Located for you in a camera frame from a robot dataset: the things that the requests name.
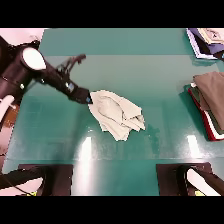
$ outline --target cable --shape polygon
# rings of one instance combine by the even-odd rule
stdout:
[[[17,190],[23,192],[24,194],[28,194],[28,195],[30,195],[30,196],[33,196],[32,194],[30,194],[30,193],[28,193],[28,192],[26,192],[26,191],[20,189],[19,187],[13,185],[13,184],[12,184],[6,177],[5,177],[5,175],[4,175],[1,171],[0,171],[0,175],[1,175],[1,176],[5,179],[5,181],[6,181],[9,185],[11,185],[12,187],[14,187],[14,188],[16,188]]]

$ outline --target brown cloth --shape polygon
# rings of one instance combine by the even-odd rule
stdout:
[[[220,128],[224,130],[224,72],[209,72],[194,76],[203,98],[207,102]]]

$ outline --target teal surface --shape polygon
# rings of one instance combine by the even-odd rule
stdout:
[[[146,48],[165,43],[166,48],[158,48],[160,55],[153,50],[148,53],[151,55],[144,55],[147,53],[143,45],[142,48],[138,45],[141,35],[137,29],[129,32],[138,36],[136,44],[140,49],[134,44],[132,47],[118,44],[122,32],[123,39],[120,39],[126,37],[127,31],[122,29],[114,32],[113,38],[107,29],[105,33],[103,29],[96,29],[95,33],[93,29],[80,30],[79,45],[74,46],[71,37],[77,35],[77,29],[50,31],[41,44],[44,55],[66,52],[65,55],[76,55],[83,47],[82,52],[88,53],[87,59],[75,66],[71,78],[91,91],[113,91],[142,107],[146,131],[132,131],[126,142],[116,142],[109,133],[101,132],[88,106],[70,102],[56,90],[37,84],[23,99],[4,172],[16,169],[21,163],[74,164],[72,195],[158,195],[157,163],[208,161],[224,179],[224,142],[207,140],[199,111],[184,87],[193,75],[224,71],[223,62],[195,59],[190,44],[183,41],[183,29],[157,31],[161,32],[159,41],[149,41]],[[85,48],[86,32],[94,33],[88,49]],[[153,36],[155,29],[147,32]],[[64,35],[64,50],[52,44],[53,33],[58,34],[56,40]],[[102,35],[108,38],[103,44],[113,42],[114,49],[102,49],[99,42]],[[174,40],[176,45],[168,46]],[[128,48],[134,55],[128,55]],[[66,58],[46,57],[52,65]]]

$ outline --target table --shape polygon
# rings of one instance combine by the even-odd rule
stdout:
[[[142,107],[146,131],[116,142],[88,106],[36,84],[21,104],[4,172],[21,163],[74,164],[72,195],[159,195],[157,163],[210,162],[224,179],[224,142],[207,140],[185,87],[224,64],[196,59],[185,29],[46,30],[40,51],[54,66],[86,53],[71,78]]]

